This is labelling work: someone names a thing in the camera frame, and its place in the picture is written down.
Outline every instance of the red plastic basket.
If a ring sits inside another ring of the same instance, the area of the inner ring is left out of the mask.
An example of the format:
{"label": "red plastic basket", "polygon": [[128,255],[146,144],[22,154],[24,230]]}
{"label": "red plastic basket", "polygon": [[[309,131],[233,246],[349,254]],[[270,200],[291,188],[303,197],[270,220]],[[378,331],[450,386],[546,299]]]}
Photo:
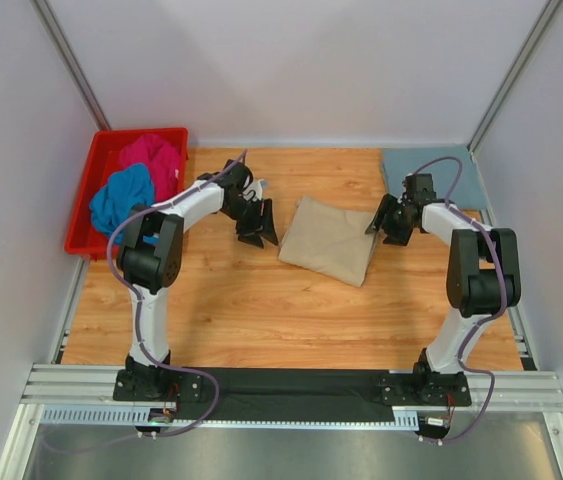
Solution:
{"label": "red plastic basket", "polygon": [[185,163],[188,158],[188,130],[185,128],[150,128],[144,130],[115,130],[98,132],[92,139],[88,160],[81,177],[79,193],[74,204],[70,229],[65,241],[65,251],[74,255],[89,256],[92,260],[105,257],[108,238],[97,232],[90,222],[90,201],[103,187],[108,177],[121,170],[119,153],[123,147],[134,143],[141,135],[155,133],[170,142],[181,153],[179,185],[183,190]]}

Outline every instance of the beige cloth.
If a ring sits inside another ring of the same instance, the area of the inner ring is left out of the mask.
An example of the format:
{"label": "beige cloth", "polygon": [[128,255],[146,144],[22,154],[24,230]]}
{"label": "beige cloth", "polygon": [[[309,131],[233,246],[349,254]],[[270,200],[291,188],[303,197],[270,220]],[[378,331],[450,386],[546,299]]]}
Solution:
{"label": "beige cloth", "polygon": [[373,213],[342,210],[303,197],[281,242],[279,260],[360,287],[374,249]]}

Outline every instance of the white backdrop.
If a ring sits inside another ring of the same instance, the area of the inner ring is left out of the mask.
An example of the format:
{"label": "white backdrop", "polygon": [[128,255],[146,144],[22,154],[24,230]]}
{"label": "white backdrop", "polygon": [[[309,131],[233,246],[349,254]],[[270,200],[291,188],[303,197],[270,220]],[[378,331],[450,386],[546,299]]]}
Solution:
{"label": "white backdrop", "polygon": [[0,0],[0,454],[61,320],[76,266],[63,239],[94,130],[30,3]]}
{"label": "white backdrop", "polygon": [[563,384],[563,6],[477,152],[497,223],[519,238],[522,305]]}
{"label": "white backdrop", "polygon": [[544,0],[51,0],[113,128],[467,143]]}

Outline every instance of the robotic arm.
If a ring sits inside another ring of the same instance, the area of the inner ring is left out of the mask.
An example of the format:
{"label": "robotic arm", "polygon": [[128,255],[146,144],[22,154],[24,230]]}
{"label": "robotic arm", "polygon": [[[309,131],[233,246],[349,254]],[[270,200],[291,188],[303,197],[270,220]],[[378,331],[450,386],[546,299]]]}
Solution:
{"label": "robotic arm", "polygon": [[[141,220],[130,223],[125,230],[123,244],[117,256],[117,266],[126,281],[137,288],[142,296],[140,318],[144,347],[150,355],[169,363],[170,351],[166,335],[166,308],[169,287],[181,269],[183,234],[202,218],[223,212],[236,220],[239,241],[263,248],[263,239],[278,244],[272,216],[272,200],[263,199],[264,180],[254,180],[244,163],[237,162],[226,175],[216,182],[201,185],[212,178],[204,174],[185,192],[155,205],[175,203],[174,206],[149,213]],[[147,209],[137,205],[131,214]],[[150,238],[157,237],[156,244]],[[132,297],[133,318],[136,318],[137,298]],[[152,365],[139,347],[136,330],[126,367],[140,371]]]}
{"label": "robotic arm", "polygon": [[455,206],[437,199],[430,174],[409,175],[404,185],[401,198],[389,194],[383,197],[367,233],[383,230],[387,234],[383,243],[406,246],[412,231],[418,228],[436,235],[450,247],[446,291],[451,308],[436,339],[415,364],[415,371],[424,375],[458,373],[463,369],[457,352],[468,332],[478,328],[463,350],[463,361],[489,325],[480,321],[501,307],[496,272],[481,267],[483,262],[493,263],[482,230],[493,241],[503,270],[506,308],[516,305],[521,297],[516,235],[506,228],[475,227],[476,220],[468,221],[456,213]]}

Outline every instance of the blue cloth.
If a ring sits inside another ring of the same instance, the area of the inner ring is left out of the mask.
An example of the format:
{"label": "blue cloth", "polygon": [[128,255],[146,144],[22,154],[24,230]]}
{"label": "blue cloth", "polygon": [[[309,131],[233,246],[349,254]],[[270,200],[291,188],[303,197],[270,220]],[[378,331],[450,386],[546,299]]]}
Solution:
{"label": "blue cloth", "polygon": [[[92,226],[108,238],[112,232],[130,216],[130,210],[137,203],[154,203],[154,185],[150,172],[143,164],[113,173],[108,183],[99,190],[90,202]],[[123,239],[123,232],[115,238],[115,245]]]}
{"label": "blue cloth", "polygon": [[[408,173],[435,158],[452,155],[463,162],[463,173],[451,200],[459,208],[466,210],[485,210],[488,202],[481,187],[477,166],[470,159],[468,149],[462,146],[434,148],[396,148],[383,150],[383,176],[388,192],[395,197],[403,193],[403,179]],[[457,173],[456,162],[439,162],[425,170],[432,174],[434,191],[437,197],[444,198]]]}

